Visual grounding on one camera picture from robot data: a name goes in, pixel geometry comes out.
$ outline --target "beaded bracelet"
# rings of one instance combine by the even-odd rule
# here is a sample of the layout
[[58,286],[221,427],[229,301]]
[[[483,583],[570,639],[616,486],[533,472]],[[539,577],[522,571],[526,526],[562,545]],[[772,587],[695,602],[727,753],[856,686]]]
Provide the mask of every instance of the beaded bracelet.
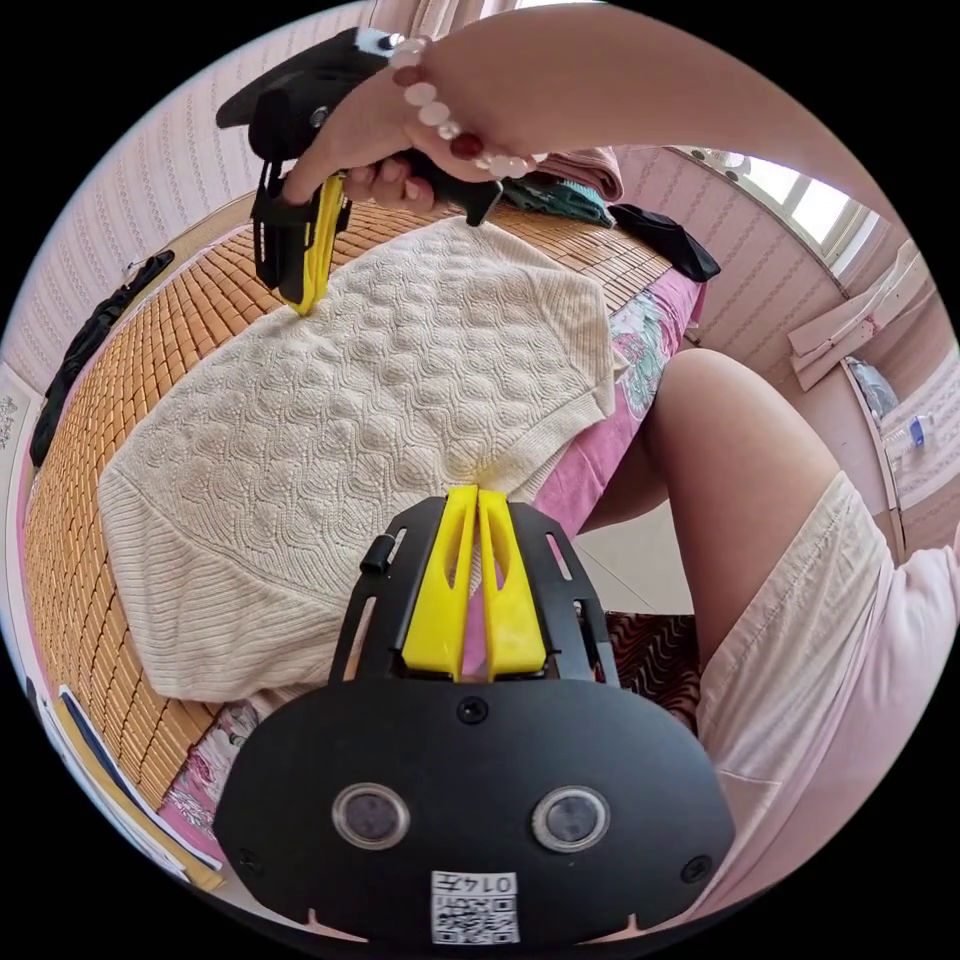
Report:
[[464,131],[460,124],[451,118],[450,108],[437,99],[437,88],[427,82],[420,66],[429,42],[415,37],[403,40],[394,48],[390,58],[394,82],[404,88],[404,100],[418,108],[417,118],[425,126],[435,127],[437,134],[450,142],[450,152],[458,160],[470,160],[480,170],[489,172],[498,180],[504,177],[516,179],[526,176],[547,154],[533,154],[533,165],[523,157],[491,154],[484,149],[483,141],[475,133]]

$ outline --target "floor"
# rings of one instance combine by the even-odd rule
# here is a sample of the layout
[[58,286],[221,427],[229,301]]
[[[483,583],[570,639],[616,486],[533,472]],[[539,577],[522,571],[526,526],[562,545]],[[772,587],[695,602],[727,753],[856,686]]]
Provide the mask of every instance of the floor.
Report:
[[669,503],[629,523],[586,533],[574,546],[606,609],[693,613]]

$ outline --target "plastic bottle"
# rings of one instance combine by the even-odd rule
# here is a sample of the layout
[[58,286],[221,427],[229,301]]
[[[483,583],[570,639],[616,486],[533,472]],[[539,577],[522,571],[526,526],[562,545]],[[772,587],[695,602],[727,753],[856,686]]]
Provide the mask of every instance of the plastic bottle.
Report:
[[933,415],[922,413],[884,440],[884,446],[891,460],[899,461],[908,454],[917,456],[930,445],[934,436]]

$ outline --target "black background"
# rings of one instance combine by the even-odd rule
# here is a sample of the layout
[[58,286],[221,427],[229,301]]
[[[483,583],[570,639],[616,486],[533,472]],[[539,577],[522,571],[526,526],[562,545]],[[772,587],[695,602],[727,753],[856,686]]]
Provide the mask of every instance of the black background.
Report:
[[[166,94],[236,47],[330,4],[47,4],[8,8],[0,96],[6,317],[54,220],[84,178]],[[831,127],[916,238],[954,318],[958,187],[953,31],[929,0],[881,14],[841,4],[637,4],[759,69]],[[904,150],[916,160],[902,162]],[[925,168],[924,160],[929,160]],[[956,656],[893,772],[826,849],[738,915],[667,953],[903,951],[954,926]],[[0,849],[4,935],[29,949],[294,955],[211,910],[148,864],[62,767],[3,672]]]

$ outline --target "green cloth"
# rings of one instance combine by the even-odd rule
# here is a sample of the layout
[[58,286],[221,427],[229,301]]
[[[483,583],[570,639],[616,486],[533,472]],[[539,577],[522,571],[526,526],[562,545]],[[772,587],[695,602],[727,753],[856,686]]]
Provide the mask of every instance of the green cloth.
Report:
[[603,197],[593,187],[585,187],[573,180],[557,180],[533,173],[519,180],[504,180],[503,195],[521,210],[583,220],[601,227],[614,225]]

